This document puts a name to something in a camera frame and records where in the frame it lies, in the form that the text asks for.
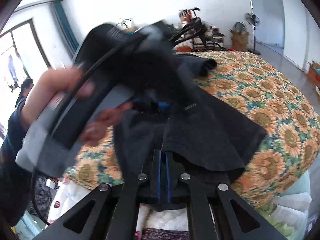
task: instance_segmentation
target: cardboard box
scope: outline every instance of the cardboard box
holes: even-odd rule
[[[307,75],[307,79],[316,87],[320,88],[320,74],[316,71],[316,69],[320,69],[320,64],[316,62],[312,62],[310,65],[309,72]]]
[[[232,49],[236,51],[247,51],[248,44],[248,32],[235,32],[230,30],[232,33],[231,41],[232,41]]]

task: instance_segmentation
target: blue strip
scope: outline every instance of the blue strip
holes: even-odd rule
[[[168,155],[167,155],[167,153],[165,153],[165,165],[167,167],[167,197],[168,197],[168,203],[171,203],[170,173],[169,173],[169,164],[168,164]]]
[[[158,159],[158,178],[157,178],[157,199],[160,202],[160,175],[161,175],[161,151],[159,151]]]

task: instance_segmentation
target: blue shirt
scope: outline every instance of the blue shirt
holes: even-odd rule
[[[32,174],[20,168],[15,158],[26,135],[20,122],[20,101],[8,121],[8,132],[0,149],[0,212],[10,226],[23,216],[30,198]]]

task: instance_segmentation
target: standing fan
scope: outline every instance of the standing fan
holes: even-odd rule
[[[253,13],[247,13],[245,15],[245,19],[247,20],[247,22],[249,24],[251,24],[253,26],[254,29],[254,44],[253,44],[253,50],[252,49],[248,49],[249,52],[253,53],[253,54],[257,54],[260,55],[261,53],[259,51],[256,50],[256,26],[258,26],[260,24],[260,20],[258,18],[258,16],[256,16]]]

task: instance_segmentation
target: fan head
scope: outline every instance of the fan head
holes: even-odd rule
[[[260,20],[258,18],[258,16],[256,16],[253,13],[247,13],[245,15],[245,19],[247,20],[247,22],[253,26],[258,26],[260,24]]]

